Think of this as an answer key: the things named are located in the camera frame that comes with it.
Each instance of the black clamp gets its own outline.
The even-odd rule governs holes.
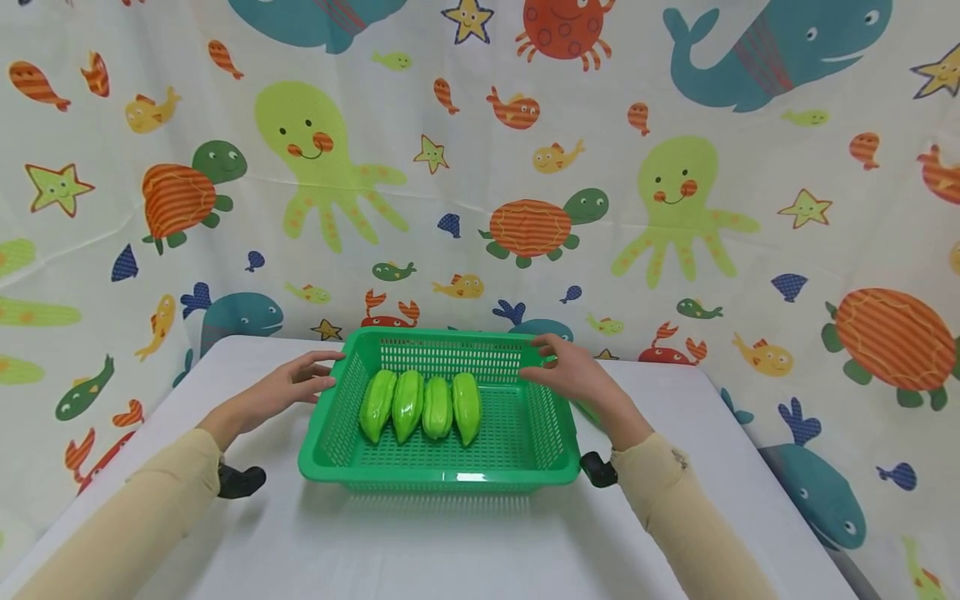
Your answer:
[[[580,468],[587,474],[587,479],[594,488],[608,488],[618,480],[613,465],[605,463],[596,452],[584,454],[580,458]]]
[[[220,493],[217,494],[217,497],[227,500],[246,498],[267,483],[267,471],[260,467],[250,467],[240,472],[221,463],[218,474],[220,475]]]

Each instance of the cartoon crab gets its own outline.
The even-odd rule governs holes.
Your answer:
[[[636,360],[641,363],[664,363],[667,365],[690,366],[699,365],[700,361],[707,358],[707,342],[694,344],[693,340],[686,338],[686,349],[689,350],[690,354],[693,355],[694,360],[692,361],[681,352],[672,348],[657,348],[657,342],[673,337],[673,334],[677,333],[678,329],[678,326],[671,327],[669,321],[662,324],[660,328],[657,329],[657,337],[654,338],[654,341],[650,344],[650,347],[641,352]]]
[[[524,32],[516,37],[522,42],[516,49],[521,56],[527,49],[527,62],[537,51],[553,59],[570,60],[580,57],[584,72],[590,69],[587,56],[593,57],[593,68],[600,68],[600,55],[593,49],[599,45],[607,55],[613,50],[603,39],[604,15],[616,0],[526,0],[523,4]]]
[[[400,317],[391,317],[389,315],[372,317],[370,314],[370,309],[379,306],[387,299],[386,292],[375,296],[373,290],[367,292],[364,300],[367,303],[367,318],[360,323],[361,327],[416,327],[417,319],[420,318],[420,307],[417,306],[417,303],[410,300],[410,305],[407,306],[403,302],[397,302],[396,305],[399,307],[400,312],[407,318],[413,321],[412,323],[407,323],[402,320]]]

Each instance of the beige sleeve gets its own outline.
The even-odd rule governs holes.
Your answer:
[[[220,493],[220,456],[202,429],[158,452],[14,600],[133,598]]]
[[[775,600],[766,575],[707,498],[689,457],[655,433],[614,452],[620,488],[690,600]]]

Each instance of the ocean-themed backdrop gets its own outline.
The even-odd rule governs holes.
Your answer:
[[[863,598],[956,597],[958,19],[5,3],[0,578],[218,340],[386,325],[696,365]]]

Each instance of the green octopus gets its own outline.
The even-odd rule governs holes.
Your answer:
[[[692,281],[697,277],[693,257],[693,240],[697,237],[704,238],[721,273],[736,276],[719,230],[753,233],[760,229],[760,224],[738,212],[706,207],[718,166],[716,149],[703,137],[673,137],[650,151],[636,176],[640,198],[647,207],[648,223],[643,233],[614,260],[615,276],[627,273],[641,254],[653,248],[647,267],[647,286],[656,288],[660,284],[667,246],[672,242],[681,271]]]
[[[29,267],[36,260],[36,246],[25,238],[0,243],[0,278]],[[59,327],[77,323],[80,311],[72,306],[27,302],[0,296],[0,325],[14,327]],[[0,385],[37,383],[43,378],[40,365],[0,354]]]
[[[403,217],[376,190],[380,183],[402,185],[406,176],[382,164],[353,164],[347,124],[329,96],[303,82],[279,82],[260,92],[253,111],[260,135],[287,163],[299,184],[283,215],[283,231],[288,237],[300,237],[307,214],[316,207],[324,241],[340,253],[343,240],[333,214],[336,204],[365,240],[378,244],[357,196],[370,201],[395,228],[408,229]]]

